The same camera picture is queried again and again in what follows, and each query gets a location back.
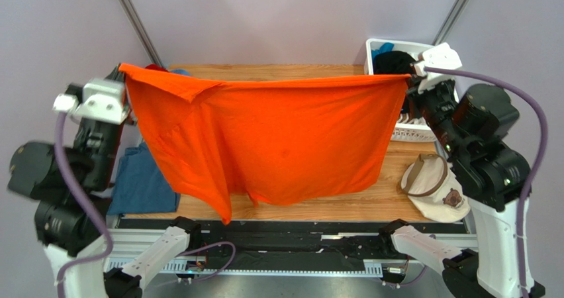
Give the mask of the orange t shirt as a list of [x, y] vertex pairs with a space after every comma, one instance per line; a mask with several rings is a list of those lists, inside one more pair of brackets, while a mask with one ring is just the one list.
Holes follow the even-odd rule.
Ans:
[[375, 184], [407, 89], [406, 75], [221, 81], [119, 71], [165, 180], [224, 223], [235, 194], [293, 205]]

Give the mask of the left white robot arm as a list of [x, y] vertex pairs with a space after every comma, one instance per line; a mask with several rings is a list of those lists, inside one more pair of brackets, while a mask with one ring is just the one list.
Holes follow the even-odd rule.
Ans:
[[54, 102], [53, 143], [29, 141], [14, 152], [7, 188], [38, 202], [34, 226], [55, 277], [59, 297], [141, 297], [148, 284], [181, 253], [203, 243], [199, 223], [174, 219], [133, 261], [109, 271], [113, 250], [107, 228], [110, 186], [131, 108], [124, 76], [71, 83]]

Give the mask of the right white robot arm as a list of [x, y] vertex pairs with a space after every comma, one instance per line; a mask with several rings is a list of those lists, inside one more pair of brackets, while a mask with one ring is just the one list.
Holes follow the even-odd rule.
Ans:
[[447, 153], [468, 198], [477, 250], [426, 236], [398, 219], [380, 229], [385, 253], [404, 254], [440, 274], [455, 297], [543, 297], [528, 267], [525, 216], [537, 164], [504, 143], [520, 114], [509, 91], [491, 81], [472, 85], [461, 99], [449, 79], [423, 89], [411, 77], [407, 99]]

